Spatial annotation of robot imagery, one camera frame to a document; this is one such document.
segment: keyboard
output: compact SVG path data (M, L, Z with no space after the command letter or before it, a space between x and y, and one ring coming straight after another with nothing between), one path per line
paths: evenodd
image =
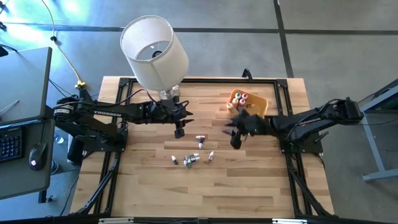
M22 153L22 128L0 129L0 162L24 157Z

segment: gray desk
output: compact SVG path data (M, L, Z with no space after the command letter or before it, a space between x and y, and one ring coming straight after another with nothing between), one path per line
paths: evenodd
M41 119L49 84L52 49L21 50L0 58L0 110L19 102L0 114L0 126Z
M49 187L54 128L53 119L24 126L24 158L0 163L0 200L45 190ZM42 129L42 142L47 143L47 162L43 169L33 171L29 167L29 151L42 138Z
M46 110L49 110L45 102L51 53L52 49L45 47L11 52L0 58L0 108L19 100L18 104L0 115L2 128L8 126L6 124L45 117ZM0 199L43 191L49 187L54 129L55 121L52 119L24 125L23 159L0 164ZM41 141L47 143L47 162L43 169L33 171L29 167L29 152L34 144Z

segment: computer mouse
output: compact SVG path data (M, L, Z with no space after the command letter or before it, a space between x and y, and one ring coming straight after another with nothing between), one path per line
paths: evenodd
M47 158L47 144L39 142L34 144L29 153L29 166L32 170L38 171L43 169Z

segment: wooden tabletop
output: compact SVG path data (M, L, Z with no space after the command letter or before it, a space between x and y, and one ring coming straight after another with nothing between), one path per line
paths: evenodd
M104 77L99 100L114 103L120 77ZM289 78L294 113L309 109L302 78ZM142 88L134 84L133 91ZM122 154L114 195L114 217L293 217L285 157L272 136L248 137L240 150L230 145L221 131L229 115L225 103L234 89L246 90L269 100L268 115L277 115L275 94L268 84L181 83L180 101L189 100L187 110L195 119L185 137L174 138L173 124L129 124L126 151ZM157 99L157 93L150 91ZM148 101L144 92L133 102ZM102 122L111 118L97 116ZM206 136L198 148L197 135ZM213 162L207 158L215 152ZM201 160L191 169L183 156L199 153ZM174 165L171 156L180 164ZM103 152L83 161L71 212L77 211L94 192L100 179ZM333 213L325 171L319 160L303 154L307 184L318 201ZM108 196L105 190L102 206ZM302 194L298 191L303 210Z

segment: gray floor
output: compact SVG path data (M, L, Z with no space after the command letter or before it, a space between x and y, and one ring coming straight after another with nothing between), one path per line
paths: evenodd
M124 27L145 14L156 14L174 27L278 28L272 0L47 0L55 23L66 26ZM397 30L398 1L394 0L279 0L286 29ZM17 49L52 46L51 32L28 24L51 24L41 1L8 0L0 14L7 32L0 43ZM61 48L68 55L91 94L97 94L105 75L132 75L119 47L120 32L59 31ZM188 75L241 75L248 67L255 77L287 77L279 34L178 33L190 58ZM396 35L287 35L294 77L305 79L311 106L332 98L354 100L375 92L398 77ZM54 48L50 77L69 92L76 83L73 72ZM61 98L49 87L47 104ZM389 116L371 116L380 123ZM386 168L398 167L397 140L387 135L397 123L373 126ZM326 176L337 215L384 222L398 220L398 178L365 183L362 174L377 171L362 126L335 126L323 139ZM55 175L49 191L59 195L53 204L37 205L36 196L0 201L0 219L59 215L69 187L69 175ZM29 214L11 203L29 206Z

